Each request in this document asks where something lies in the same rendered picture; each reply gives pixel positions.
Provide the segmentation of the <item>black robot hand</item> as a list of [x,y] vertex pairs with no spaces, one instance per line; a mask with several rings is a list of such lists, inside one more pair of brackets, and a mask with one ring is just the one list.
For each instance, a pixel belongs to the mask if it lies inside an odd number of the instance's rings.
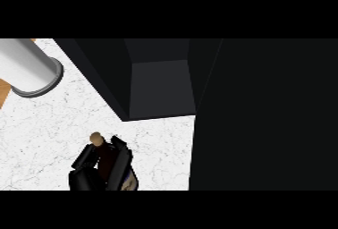
[[132,150],[114,136],[107,141],[99,132],[90,136],[71,167],[70,189],[73,191],[136,191],[139,181],[132,169]]

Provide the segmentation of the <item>dark wine bottle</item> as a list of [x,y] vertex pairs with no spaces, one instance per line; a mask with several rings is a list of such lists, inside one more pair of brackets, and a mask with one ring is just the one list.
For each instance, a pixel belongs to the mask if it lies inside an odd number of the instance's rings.
[[99,132],[90,136],[99,156],[98,173],[108,191],[136,191],[139,181],[132,169],[132,150],[127,143],[114,136],[107,142]]

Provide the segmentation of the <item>dark grey open cabinet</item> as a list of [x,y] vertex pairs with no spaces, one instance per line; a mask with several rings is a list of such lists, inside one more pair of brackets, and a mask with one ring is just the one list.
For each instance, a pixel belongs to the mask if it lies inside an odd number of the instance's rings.
[[59,38],[56,44],[121,120],[197,114],[219,38]]

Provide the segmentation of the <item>dark grey cabinet door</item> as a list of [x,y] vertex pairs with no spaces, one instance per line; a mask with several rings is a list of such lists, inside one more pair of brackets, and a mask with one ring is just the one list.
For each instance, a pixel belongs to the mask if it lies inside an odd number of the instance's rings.
[[189,188],[338,190],[338,39],[225,40]]

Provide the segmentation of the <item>white cylinder with grey rim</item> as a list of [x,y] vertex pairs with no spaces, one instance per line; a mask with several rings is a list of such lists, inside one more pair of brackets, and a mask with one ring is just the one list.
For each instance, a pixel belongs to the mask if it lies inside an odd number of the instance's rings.
[[28,38],[0,38],[0,79],[21,97],[40,97],[62,77],[62,63]]

